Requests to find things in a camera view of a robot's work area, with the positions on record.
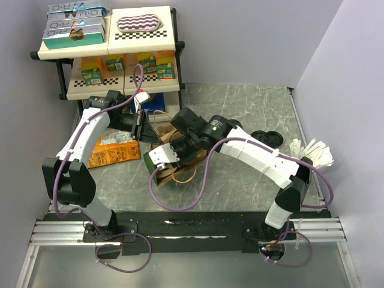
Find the green paper coffee cup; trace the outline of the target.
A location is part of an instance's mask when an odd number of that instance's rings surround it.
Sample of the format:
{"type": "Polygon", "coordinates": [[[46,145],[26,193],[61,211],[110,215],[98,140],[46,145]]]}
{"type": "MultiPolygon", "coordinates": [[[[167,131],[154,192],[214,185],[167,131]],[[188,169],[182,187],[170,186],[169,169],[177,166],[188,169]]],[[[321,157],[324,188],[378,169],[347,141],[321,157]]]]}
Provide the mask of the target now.
{"type": "Polygon", "coordinates": [[[236,119],[231,119],[230,122],[231,122],[231,124],[233,124],[233,125],[237,125],[237,126],[239,126],[240,128],[243,128],[242,124],[241,124],[238,120],[236,120],[236,119]]]}

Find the black plastic cup lid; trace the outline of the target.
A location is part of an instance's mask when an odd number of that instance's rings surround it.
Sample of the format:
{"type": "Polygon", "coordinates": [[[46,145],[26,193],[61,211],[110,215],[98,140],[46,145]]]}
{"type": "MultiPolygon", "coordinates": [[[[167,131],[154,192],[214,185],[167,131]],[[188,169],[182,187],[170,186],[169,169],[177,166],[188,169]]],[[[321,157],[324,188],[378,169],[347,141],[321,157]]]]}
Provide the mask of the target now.
{"type": "Polygon", "coordinates": [[[284,143],[283,136],[276,131],[266,132],[267,141],[266,144],[271,148],[279,148],[284,143]]]}

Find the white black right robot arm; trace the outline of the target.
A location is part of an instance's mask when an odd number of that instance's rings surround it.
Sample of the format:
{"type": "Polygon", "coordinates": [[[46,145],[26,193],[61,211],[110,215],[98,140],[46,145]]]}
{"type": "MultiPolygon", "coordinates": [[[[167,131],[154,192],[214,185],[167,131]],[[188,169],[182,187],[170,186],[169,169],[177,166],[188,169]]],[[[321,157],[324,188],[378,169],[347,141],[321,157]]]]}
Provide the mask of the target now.
{"type": "Polygon", "coordinates": [[[191,160],[201,149],[215,151],[244,162],[279,186],[262,224],[267,238],[277,238],[290,216],[300,211],[310,185],[308,166],[313,162],[307,157],[299,163],[281,157],[276,149],[247,134],[239,123],[220,115],[206,121],[191,109],[183,108],[170,123],[182,135],[170,143],[179,157],[179,165],[191,160]]]}

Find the brown paper bag with handles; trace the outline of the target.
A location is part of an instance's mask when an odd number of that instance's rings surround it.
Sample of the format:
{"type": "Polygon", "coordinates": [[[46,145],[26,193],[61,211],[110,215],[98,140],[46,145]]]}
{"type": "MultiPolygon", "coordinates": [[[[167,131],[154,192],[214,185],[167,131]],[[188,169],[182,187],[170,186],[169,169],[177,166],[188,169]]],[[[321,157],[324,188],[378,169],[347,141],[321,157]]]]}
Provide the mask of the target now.
{"type": "MultiPolygon", "coordinates": [[[[193,123],[196,121],[201,122],[203,124],[205,123],[205,120],[197,116],[191,109],[183,108],[175,115],[175,117],[173,117],[173,119],[169,123],[171,123],[177,130],[179,127],[181,127],[183,130],[186,130],[187,127],[192,126],[193,123]]],[[[157,186],[161,186],[163,184],[166,184],[169,181],[175,181],[180,184],[186,184],[190,182],[193,179],[192,176],[184,181],[181,181],[178,178],[181,175],[185,174],[190,169],[196,170],[199,163],[201,163],[208,156],[208,154],[209,154],[208,150],[206,152],[200,152],[198,153],[195,159],[191,160],[187,164],[178,164],[178,163],[165,164],[165,168],[156,174],[154,178],[155,184],[157,186]]]]}

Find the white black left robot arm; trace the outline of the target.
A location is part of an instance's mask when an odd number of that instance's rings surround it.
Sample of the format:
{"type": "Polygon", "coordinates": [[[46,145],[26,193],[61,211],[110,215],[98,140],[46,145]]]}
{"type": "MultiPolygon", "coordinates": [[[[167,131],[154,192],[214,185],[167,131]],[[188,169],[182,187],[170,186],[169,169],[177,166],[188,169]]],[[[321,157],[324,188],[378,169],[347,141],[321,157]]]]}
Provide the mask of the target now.
{"type": "Polygon", "coordinates": [[[67,144],[54,158],[45,158],[42,164],[44,181],[56,215],[64,219],[68,214],[59,211],[66,205],[79,211],[97,226],[97,234],[112,241],[119,232],[115,212],[95,195],[96,183],[88,164],[102,132],[112,129],[127,131],[134,140],[155,145],[162,140],[155,132],[145,111],[126,114],[129,103],[122,93],[109,90],[105,97],[91,96],[84,105],[82,118],[67,144]]]}

